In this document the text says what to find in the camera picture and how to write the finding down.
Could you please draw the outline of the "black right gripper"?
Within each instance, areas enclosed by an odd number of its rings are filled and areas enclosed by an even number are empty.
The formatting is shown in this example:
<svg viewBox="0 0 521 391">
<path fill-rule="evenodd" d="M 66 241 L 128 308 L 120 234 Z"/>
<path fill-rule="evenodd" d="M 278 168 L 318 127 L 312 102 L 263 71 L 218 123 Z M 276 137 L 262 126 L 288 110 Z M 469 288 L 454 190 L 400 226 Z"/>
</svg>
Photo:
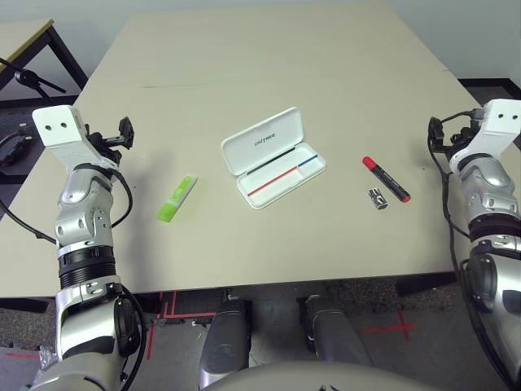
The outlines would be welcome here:
<svg viewBox="0 0 521 391">
<path fill-rule="evenodd" d="M 440 119 L 431 117 L 429 120 L 429 135 L 431 136 L 431 149 L 434 153 L 444 153 L 444 133 Z M 475 131 L 470 126 L 465 126 L 459 133 L 450 138 L 446 154 L 455 154 L 469 145 L 475 137 Z"/>
</svg>

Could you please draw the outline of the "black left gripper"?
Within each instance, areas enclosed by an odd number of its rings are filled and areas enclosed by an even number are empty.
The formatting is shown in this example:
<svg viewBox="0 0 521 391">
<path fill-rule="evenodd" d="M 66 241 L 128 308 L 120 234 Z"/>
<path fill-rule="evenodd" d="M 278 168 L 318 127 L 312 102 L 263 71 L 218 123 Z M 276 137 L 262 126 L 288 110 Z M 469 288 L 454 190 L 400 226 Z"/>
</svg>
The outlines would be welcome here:
<svg viewBox="0 0 521 391">
<path fill-rule="evenodd" d="M 130 149 L 134 144 L 134 130 L 130 119 L 125 116 L 119 122 L 119 132 L 124 135 L 124 147 Z M 112 150 L 107 141 L 105 141 L 102 135 L 98 132 L 88 134 L 88 141 L 99 153 L 100 156 L 109 159 L 115 164 L 120 163 L 121 153 L 116 150 Z"/>
</svg>

